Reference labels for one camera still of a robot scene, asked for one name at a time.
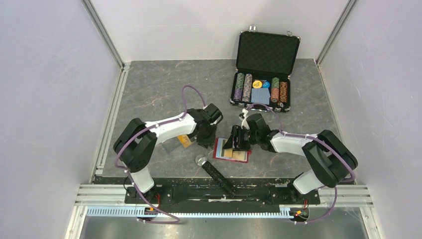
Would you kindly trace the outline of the gold magnetic stripe card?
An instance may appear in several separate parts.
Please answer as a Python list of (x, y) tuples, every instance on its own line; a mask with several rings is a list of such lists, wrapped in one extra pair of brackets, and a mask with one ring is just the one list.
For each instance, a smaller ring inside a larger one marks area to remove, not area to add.
[(232, 159), (240, 162), (248, 161), (248, 152), (247, 151), (233, 151)]

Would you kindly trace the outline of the red leather card holder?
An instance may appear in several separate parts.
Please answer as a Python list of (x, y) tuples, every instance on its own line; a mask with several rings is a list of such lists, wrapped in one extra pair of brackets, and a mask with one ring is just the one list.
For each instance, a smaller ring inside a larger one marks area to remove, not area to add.
[(215, 139), (215, 145), (214, 145), (212, 157), (214, 159), (239, 162), (239, 163), (248, 163), (251, 150), (234, 151), (233, 149), (223, 149), (223, 146), (226, 143), (226, 141), (227, 139), (225, 138)]

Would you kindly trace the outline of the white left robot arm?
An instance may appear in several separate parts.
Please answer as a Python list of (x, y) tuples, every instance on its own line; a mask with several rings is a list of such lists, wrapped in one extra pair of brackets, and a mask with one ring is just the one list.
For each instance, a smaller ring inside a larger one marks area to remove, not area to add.
[(145, 203), (156, 198), (154, 180), (148, 164), (156, 145), (186, 135), (198, 145), (213, 147), (217, 125), (223, 114), (209, 104), (202, 109), (187, 109), (171, 118), (143, 122), (132, 119), (113, 145), (117, 160), (123, 163), (129, 178), (137, 187), (137, 196)]

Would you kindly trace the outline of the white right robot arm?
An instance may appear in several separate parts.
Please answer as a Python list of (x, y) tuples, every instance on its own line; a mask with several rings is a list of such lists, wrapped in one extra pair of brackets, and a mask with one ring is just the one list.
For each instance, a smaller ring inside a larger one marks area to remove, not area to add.
[(295, 134), (270, 129), (261, 114), (240, 115), (241, 125), (234, 125), (224, 149), (249, 151), (252, 145), (273, 153), (303, 156), (311, 169), (297, 176), (287, 190), (293, 203), (302, 202), (309, 192), (321, 187), (334, 188), (355, 179), (356, 157), (330, 130), (318, 134)]

